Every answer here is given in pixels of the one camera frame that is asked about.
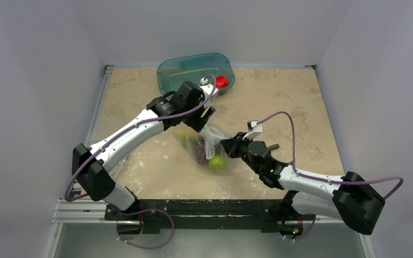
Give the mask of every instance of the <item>white wall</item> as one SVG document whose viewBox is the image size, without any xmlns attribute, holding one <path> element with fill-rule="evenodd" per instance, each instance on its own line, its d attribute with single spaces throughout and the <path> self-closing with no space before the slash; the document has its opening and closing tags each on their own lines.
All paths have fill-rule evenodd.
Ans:
<svg viewBox="0 0 413 258">
<path fill-rule="evenodd" d="M 68 0 L 0 1 L 0 257 L 37 257 L 102 64 Z"/>
<path fill-rule="evenodd" d="M 372 235 L 378 257 L 413 257 L 413 1 L 355 0 L 317 75 L 345 168 L 405 178 Z"/>
<path fill-rule="evenodd" d="M 102 62 L 157 66 L 208 52 L 233 65 L 315 65 L 352 0 L 72 0 Z"/>
</svg>

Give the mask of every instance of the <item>plastic bag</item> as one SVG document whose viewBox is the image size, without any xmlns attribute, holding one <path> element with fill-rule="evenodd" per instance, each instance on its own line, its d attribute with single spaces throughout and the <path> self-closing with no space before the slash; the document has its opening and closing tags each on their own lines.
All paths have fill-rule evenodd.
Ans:
<svg viewBox="0 0 413 258">
<path fill-rule="evenodd" d="M 230 168 L 231 159 L 227 157 L 220 141 L 231 137 L 217 125 L 208 123 L 200 133 L 186 126 L 177 131 L 177 137 L 203 168 L 216 173 L 223 173 Z"/>
</svg>

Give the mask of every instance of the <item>yellow fruit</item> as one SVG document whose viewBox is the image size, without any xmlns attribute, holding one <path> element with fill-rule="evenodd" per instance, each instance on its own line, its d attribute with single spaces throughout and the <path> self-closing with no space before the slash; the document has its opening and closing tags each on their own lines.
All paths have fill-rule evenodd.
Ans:
<svg viewBox="0 0 413 258">
<path fill-rule="evenodd" d="M 224 170 L 227 165 L 226 158 L 219 155 L 215 155 L 210 161 L 208 161 L 208 165 L 214 171 Z"/>
</svg>

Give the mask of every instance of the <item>translucent container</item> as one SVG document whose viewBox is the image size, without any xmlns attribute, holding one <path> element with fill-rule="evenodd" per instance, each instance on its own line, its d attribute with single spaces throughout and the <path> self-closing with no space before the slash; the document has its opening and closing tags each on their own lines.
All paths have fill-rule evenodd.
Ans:
<svg viewBox="0 0 413 258">
<path fill-rule="evenodd" d="M 177 91 L 185 81 L 196 84 L 206 75 L 213 74 L 225 76 L 229 85 L 219 89 L 219 94 L 224 94 L 235 82 L 235 74 L 230 67 L 229 60 L 221 54 L 210 53 L 192 55 L 185 58 L 170 59 L 158 67 L 158 85 L 162 94 Z"/>
</svg>

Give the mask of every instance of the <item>purple cable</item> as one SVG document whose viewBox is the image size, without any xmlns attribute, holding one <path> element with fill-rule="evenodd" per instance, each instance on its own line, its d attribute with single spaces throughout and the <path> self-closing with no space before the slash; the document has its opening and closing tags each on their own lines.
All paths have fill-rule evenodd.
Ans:
<svg viewBox="0 0 413 258">
<path fill-rule="evenodd" d="M 398 190 L 398 188 L 400 188 L 400 186 L 403 184 L 404 179 L 403 179 L 401 176 L 388 176 L 388 177 L 384 177 L 384 178 L 381 178 L 381 179 L 369 180 L 369 181 L 360 181 L 360 182 L 344 182 L 344 181 L 336 181 L 336 180 L 330 180 L 330 181 L 329 181 L 329 180 L 324 179 L 324 178 L 319 178 L 319 177 L 316 177 L 316 176 L 305 175 L 305 174 L 303 174 L 303 173 L 298 172 L 298 171 L 297 171 L 297 168 L 295 167 L 295 126 L 294 126 L 294 121 L 292 120 L 292 117 L 289 115 L 289 113 L 288 113 L 288 112 L 285 112 L 285 111 L 276 112 L 276 113 L 270 115 L 269 117 L 267 117 L 267 118 L 265 118 L 265 119 L 257 122 L 257 124 L 258 124 L 258 125 L 259 125 L 259 124 L 262 124 L 262 123 L 270 120 L 271 118 L 273 118 L 273 117 L 276 116 L 277 114 L 285 114 L 285 115 L 289 118 L 289 120 L 290 120 L 290 125 L 291 125 L 291 127 L 292 127 L 292 159 L 293 159 L 293 160 L 292 160 L 292 168 L 293 168 L 294 172 L 295 172 L 297 175 L 302 176 L 302 177 L 305 177 L 305 178 L 308 178 L 308 179 L 318 180 L 318 181 L 326 182 L 326 183 L 330 183 L 330 184 L 344 184 L 344 185 L 366 185 L 366 184 L 383 183 L 383 182 L 390 181 L 390 180 L 399 180 L 399 182 L 396 184 L 396 186 L 393 187 L 393 189 L 390 190 L 390 191 L 384 196 L 384 199 L 389 198 L 389 197 L 390 197 L 396 190 Z M 295 239 L 296 241 L 303 239 L 304 236 L 306 236 L 306 235 L 311 231 L 312 227 L 314 226 L 315 220 L 316 220 L 316 219 L 314 218 L 314 219 L 312 220 L 311 226 L 307 229 L 307 231 L 306 231 L 301 237 L 299 237 L 298 239 Z"/>
<path fill-rule="evenodd" d="M 216 85 L 216 77 L 215 77 L 214 75 L 210 74 L 210 75 L 205 76 L 204 78 L 208 78 L 208 77 L 212 78 L 212 80 L 213 80 L 213 90 L 212 90 L 212 93 L 214 93 L 215 90 L 216 90 L 216 88 L 217 88 L 217 85 Z M 109 147 L 113 142 L 115 142 L 117 139 L 119 139 L 121 136 L 123 136 L 124 134 L 126 134 L 126 133 L 129 132 L 130 130 L 134 129 L 135 127 L 138 127 L 138 126 L 140 126 L 140 125 L 142 125 L 142 124 L 144 124 L 144 123 L 149 123 L 149 122 L 153 122 L 153 121 L 163 121 L 163 120 L 168 120 L 168 119 L 173 119 L 173 118 L 178 118 L 178 117 L 186 116 L 186 115 L 191 114 L 191 113 L 197 111 L 198 109 L 200 109 L 200 108 L 201 108 L 203 105 L 205 105 L 212 97 L 213 97 L 213 94 L 209 94 L 208 97 L 205 98 L 204 101 L 202 101 L 198 106 L 196 106 L 196 107 L 194 107 L 193 109 L 190 109 L 190 110 L 188 110 L 188 111 L 186 111 L 186 112 L 182 112 L 182 113 L 179 113 L 179 114 L 173 114 L 173 115 L 171 115 L 171 116 L 166 116 L 166 117 L 156 117 L 156 118 L 150 118 L 150 119 L 146 119 L 146 120 L 139 121 L 139 122 L 137 122 L 135 125 L 129 126 L 128 128 L 122 130 L 121 132 L 119 132 L 118 134 L 116 134 L 114 137 L 112 137 L 108 142 L 106 142 L 106 143 L 102 146 L 102 150 L 104 150 L 104 149 L 106 149 L 107 147 Z M 94 153 L 93 153 L 89 158 L 87 158 L 87 159 L 81 164 L 81 166 L 75 171 L 74 175 L 72 176 L 72 179 L 70 180 L 68 186 L 66 187 L 66 190 L 64 191 L 64 199 L 65 199 L 66 201 L 68 201 L 68 202 L 73 202 L 74 200 L 78 200 L 78 199 L 80 199 L 80 198 L 83 198 L 83 197 L 87 196 L 87 194 L 83 194 L 83 195 L 75 196 L 74 198 L 69 198 L 69 192 L 70 192 L 70 190 L 72 189 L 72 186 L 74 185 L 75 179 L 76 179 L 77 176 L 80 174 L 80 172 L 86 167 L 86 165 L 87 165 L 89 162 L 91 162 L 91 160 L 93 160 L 97 155 L 99 155 L 100 152 L 101 152 L 101 149 L 98 149 L 96 152 L 94 152 Z M 173 220 L 172 220 L 172 218 L 170 217 L 170 215 L 169 215 L 167 212 L 165 212 L 165 211 L 163 211 L 163 210 L 158 210 L 158 209 L 143 210 L 143 211 L 139 211 L 139 212 L 136 212 L 136 213 L 129 213 L 129 214 L 135 215 L 135 214 L 140 214 L 140 213 L 143 213 L 143 212 L 145 212 L 145 211 L 151 211 L 151 210 L 156 210 L 156 211 L 158 211 L 158 212 L 164 213 L 166 216 L 169 217 L 170 222 L 172 223 L 172 233 L 170 234 L 169 239 L 168 239 L 166 242 L 164 242 L 164 243 L 156 246 L 156 248 L 160 248 L 160 247 L 166 245 L 166 244 L 170 241 L 170 239 L 172 239 L 172 236 L 173 236 L 174 231 L 175 231 L 175 225 L 173 224 Z M 130 243 L 130 242 L 126 242 L 126 243 L 128 243 L 129 245 L 133 245 L 133 246 L 139 247 L 139 248 L 143 248 L 143 249 L 154 249 L 153 247 L 139 246 L 139 245 L 136 245 L 136 244 L 132 244 L 132 243 Z"/>
<path fill-rule="evenodd" d="M 134 246 L 134 247 L 137 247 L 137 248 L 141 248 L 141 249 L 153 250 L 153 249 L 161 248 L 164 245 L 168 244 L 170 242 L 170 240 L 172 239 L 173 235 L 175 234 L 175 223 L 173 222 L 173 219 L 170 217 L 170 215 L 167 212 L 163 211 L 163 210 L 146 209 L 146 210 L 141 210 L 141 211 L 133 212 L 133 213 L 124 213 L 124 212 L 120 211 L 117 207 L 115 207 L 115 210 L 117 212 L 119 212 L 121 215 L 125 215 L 125 216 L 138 215 L 138 214 L 142 214 L 142 213 L 145 213 L 145 212 L 148 212 L 148 211 L 157 211 L 157 212 L 163 213 L 165 216 L 167 216 L 167 218 L 170 220 L 170 224 L 172 225 L 172 230 L 170 231 L 170 235 L 168 236 L 168 239 L 165 240 L 163 243 L 161 243 L 159 245 L 156 245 L 156 246 L 142 246 L 142 245 L 138 245 L 136 243 L 132 243 L 132 242 L 129 242 L 127 240 L 124 240 L 124 239 L 121 238 L 121 235 L 118 232 L 118 227 L 116 227 L 116 234 L 118 236 L 118 239 L 120 241 L 122 241 L 123 243 L 126 243 L 128 245 L 131 245 L 131 246 Z"/>
</svg>

